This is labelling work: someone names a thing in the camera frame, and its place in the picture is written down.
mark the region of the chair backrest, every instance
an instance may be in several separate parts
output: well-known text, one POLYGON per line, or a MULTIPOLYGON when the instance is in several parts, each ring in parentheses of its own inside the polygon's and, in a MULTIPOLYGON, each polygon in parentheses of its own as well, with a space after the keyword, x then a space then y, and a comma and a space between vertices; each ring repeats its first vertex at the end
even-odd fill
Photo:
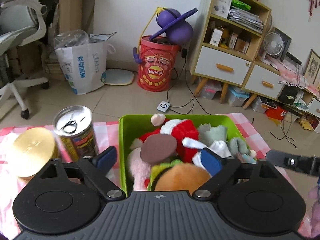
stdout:
POLYGON ((32 9, 23 5, 5 8, 1 11, 0 27, 3 33, 16 31, 29 26, 37 26, 32 9))

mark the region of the electric fan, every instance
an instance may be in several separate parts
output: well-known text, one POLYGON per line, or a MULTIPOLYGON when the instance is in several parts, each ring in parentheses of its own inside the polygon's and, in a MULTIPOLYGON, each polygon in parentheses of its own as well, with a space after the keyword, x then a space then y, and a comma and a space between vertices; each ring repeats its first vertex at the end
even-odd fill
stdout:
POLYGON ((266 55, 277 56, 281 53, 283 49, 283 41, 281 36, 278 33, 268 33, 263 40, 263 54, 258 56, 258 58, 268 64, 271 65, 271 62, 265 59, 266 55))

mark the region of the chair caster wheel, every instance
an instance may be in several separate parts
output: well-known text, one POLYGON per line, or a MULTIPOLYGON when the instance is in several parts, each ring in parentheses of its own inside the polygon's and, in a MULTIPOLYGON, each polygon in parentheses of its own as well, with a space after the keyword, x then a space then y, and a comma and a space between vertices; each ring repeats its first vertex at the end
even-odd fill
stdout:
POLYGON ((41 84, 41 88, 42 88, 42 89, 46 89, 46 90, 49 89, 49 82, 42 83, 42 84, 41 84))
POLYGON ((21 111, 20 116, 21 116, 23 119, 28 120, 28 119, 29 119, 29 109, 24 110, 24 111, 21 111))

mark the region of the framed picture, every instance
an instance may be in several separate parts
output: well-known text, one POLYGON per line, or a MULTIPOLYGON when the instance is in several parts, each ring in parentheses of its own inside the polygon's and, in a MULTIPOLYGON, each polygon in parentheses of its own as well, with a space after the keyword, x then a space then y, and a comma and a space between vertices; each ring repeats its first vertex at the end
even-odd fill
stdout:
POLYGON ((319 80, 320 57, 312 49, 304 76, 309 84, 315 84, 319 80))
POLYGON ((276 27, 273 27, 271 32, 277 33, 281 36, 283 41, 283 49, 282 52, 277 56, 281 62, 283 62, 285 55, 288 52, 290 43, 292 39, 285 33, 283 33, 281 30, 277 29, 276 27))

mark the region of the checkered tablecloth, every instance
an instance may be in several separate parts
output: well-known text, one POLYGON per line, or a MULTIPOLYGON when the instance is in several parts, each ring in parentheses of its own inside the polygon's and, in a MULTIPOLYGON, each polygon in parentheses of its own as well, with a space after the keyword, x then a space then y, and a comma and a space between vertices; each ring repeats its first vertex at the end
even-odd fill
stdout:
MULTIPOLYGON (((267 143, 263 140, 261 135, 255 130, 248 119, 241 113, 226 114, 229 116, 233 122, 236 124, 239 131, 242 133, 244 139, 252 150, 257 152, 257 158, 265 158, 266 153, 270 150, 267 143)), ((118 122, 99 122, 94 123, 94 131, 97 138, 97 143, 99 151, 102 152, 109 146, 115 146, 117 150, 119 149, 119 139, 118 139, 118 122)), ((52 126, 43 126, 49 130, 52 130, 52 126)), ((27 129, 32 127, 7 127, 0 130, 0 145, 1 142, 8 139, 10 133, 19 135, 27 129)), ((71 162, 70 157, 67 152, 59 142, 59 149, 62 158, 65 162, 71 162)), ((5 148, 0 147, 0 231, 9 239, 13 239, 19 232, 16 220, 12 213, 12 203, 18 193, 23 189, 25 184, 12 174, 10 174, 7 168, 6 160, 7 152, 5 148)), ((119 159, 113 168, 115 178, 113 182, 119 186, 119 159)), ((289 177, 284 169, 278 169, 283 176, 285 176, 289 181, 289 177)), ((306 216, 303 223, 299 229, 299 233, 303 236, 310 236, 311 226, 309 218, 306 216)))

